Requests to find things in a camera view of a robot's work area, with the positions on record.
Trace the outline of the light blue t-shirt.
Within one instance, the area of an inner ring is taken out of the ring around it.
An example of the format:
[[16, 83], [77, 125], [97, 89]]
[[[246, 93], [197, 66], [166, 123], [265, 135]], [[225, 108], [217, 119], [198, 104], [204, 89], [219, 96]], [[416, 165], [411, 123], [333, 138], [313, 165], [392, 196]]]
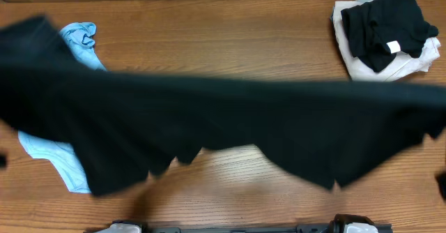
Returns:
[[[74, 22], [60, 30], [76, 60], [94, 70], [106, 68], [97, 57], [93, 36], [97, 27], [92, 22]], [[90, 193], [86, 174], [70, 144], [54, 142], [18, 132], [18, 139], [24, 150], [34, 159], [48, 160], [59, 173], [68, 191]]]

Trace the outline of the folded beige garment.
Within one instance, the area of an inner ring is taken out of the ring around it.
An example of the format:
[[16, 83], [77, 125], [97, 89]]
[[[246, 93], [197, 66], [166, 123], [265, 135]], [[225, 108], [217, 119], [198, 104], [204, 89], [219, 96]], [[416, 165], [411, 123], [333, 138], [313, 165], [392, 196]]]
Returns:
[[373, 0], [336, 1], [330, 17], [339, 51], [351, 79], [355, 81], [391, 82], [419, 71], [427, 72], [432, 62], [440, 57], [439, 47], [441, 44], [437, 38], [426, 40], [419, 58], [412, 58], [409, 54], [403, 52], [396, 53], [395, 59], [379, 73], [375, 73], [359, 58], [351, 55], [348, 39], [342, 27], [341, 11], [371, 1]]

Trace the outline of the black t-shirt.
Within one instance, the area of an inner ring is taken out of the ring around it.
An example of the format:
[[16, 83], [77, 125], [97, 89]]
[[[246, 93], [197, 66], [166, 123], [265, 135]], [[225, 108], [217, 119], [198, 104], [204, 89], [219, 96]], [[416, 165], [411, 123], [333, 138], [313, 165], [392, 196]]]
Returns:
[[72, 145], [95, 196], [159, 176], [201, 149], [253, 144], [283, 170], [347, 186], [437, 137], [445, 89], [380, 82], [257, 82], [93, 70], [44, 16], [1, 30], [1, 118]]

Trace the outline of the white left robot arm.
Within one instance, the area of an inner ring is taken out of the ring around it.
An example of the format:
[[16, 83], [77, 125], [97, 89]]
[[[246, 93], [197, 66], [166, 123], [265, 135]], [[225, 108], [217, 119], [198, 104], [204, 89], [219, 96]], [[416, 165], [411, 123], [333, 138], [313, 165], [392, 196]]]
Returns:
[[132, 221], [117, 220], [114, 221], [108, 228], [96, 231], [94, 233], [142, 233], [144, 231], [144, 224]]

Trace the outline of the folded black garment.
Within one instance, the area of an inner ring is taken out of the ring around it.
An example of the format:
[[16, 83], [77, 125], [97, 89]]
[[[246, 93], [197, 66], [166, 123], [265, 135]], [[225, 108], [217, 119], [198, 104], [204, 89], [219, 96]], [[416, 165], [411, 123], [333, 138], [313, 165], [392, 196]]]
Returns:
[[416, 0], [373, 0], [343, 9], [341, 19], [351, 54], [375, 73], [398, 52], [420, 57], [426, 40], [439, 34], [424, 20]]

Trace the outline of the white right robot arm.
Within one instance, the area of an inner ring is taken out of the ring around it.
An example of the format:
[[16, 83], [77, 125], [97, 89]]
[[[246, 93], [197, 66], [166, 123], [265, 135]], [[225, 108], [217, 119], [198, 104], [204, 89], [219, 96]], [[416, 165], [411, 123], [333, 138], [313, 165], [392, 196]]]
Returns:
[[436, 175], [436, 181], [441, 197], [446, 201], [446, 172], [443, 171]]

